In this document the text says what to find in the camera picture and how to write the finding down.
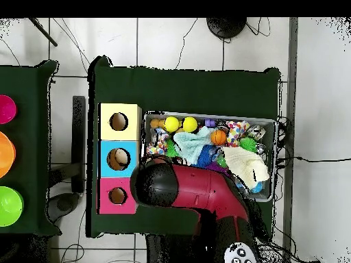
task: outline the yellow cube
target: yellow cube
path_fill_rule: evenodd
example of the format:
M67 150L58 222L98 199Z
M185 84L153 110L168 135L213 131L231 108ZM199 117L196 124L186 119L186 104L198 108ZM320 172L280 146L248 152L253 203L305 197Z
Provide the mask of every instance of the yellow cube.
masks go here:
M99 105L102 140L140 140L141 109L137 104L100 103Z

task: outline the pink bowl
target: pink bowl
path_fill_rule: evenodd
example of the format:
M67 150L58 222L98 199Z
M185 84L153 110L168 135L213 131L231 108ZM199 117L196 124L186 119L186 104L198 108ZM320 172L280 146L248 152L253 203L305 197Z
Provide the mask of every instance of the pink bowl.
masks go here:
M9 96L0 95L0 124L10 122L17 113L17 107Z

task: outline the pink cube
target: pink cube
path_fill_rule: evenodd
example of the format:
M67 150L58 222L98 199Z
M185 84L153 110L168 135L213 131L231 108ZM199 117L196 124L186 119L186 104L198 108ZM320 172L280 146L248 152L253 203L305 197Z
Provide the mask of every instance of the pink cube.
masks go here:
M136 202L130 192L129 177L100 179L100 208L98 214L135 214Z

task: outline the shape sorter box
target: shape sorter box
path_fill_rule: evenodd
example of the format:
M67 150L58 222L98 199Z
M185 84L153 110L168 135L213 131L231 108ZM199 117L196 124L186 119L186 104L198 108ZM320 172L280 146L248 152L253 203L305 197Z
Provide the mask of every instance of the shape sorter box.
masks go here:
M125 119L125 128L113 129L113 116ZM100 103L99 122L102 140L140 140L141 109L137 104Z
M112 190L119 188L125 193L125 200L122 204L113 203L110 199ZM97 209L98 214L135 214L136 202L130 192L130 178L101 178L99 195L100 207Z
M100 141L100 177L130 177L138 165L139 141ZM129 164L121 171L116 171L108 165L108 155L113 149L123 149L129 157Z

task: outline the light blue cloth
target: light blue cloth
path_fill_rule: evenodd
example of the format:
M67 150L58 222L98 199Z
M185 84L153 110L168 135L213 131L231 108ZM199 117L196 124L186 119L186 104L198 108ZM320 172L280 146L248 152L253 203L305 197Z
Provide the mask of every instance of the light blue cloth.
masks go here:
M196 134L179 132L174 134L174 149L180 157L185 158L191 164L197 164L197 159L204 145L212 145L211 133L214 128L203 126Z

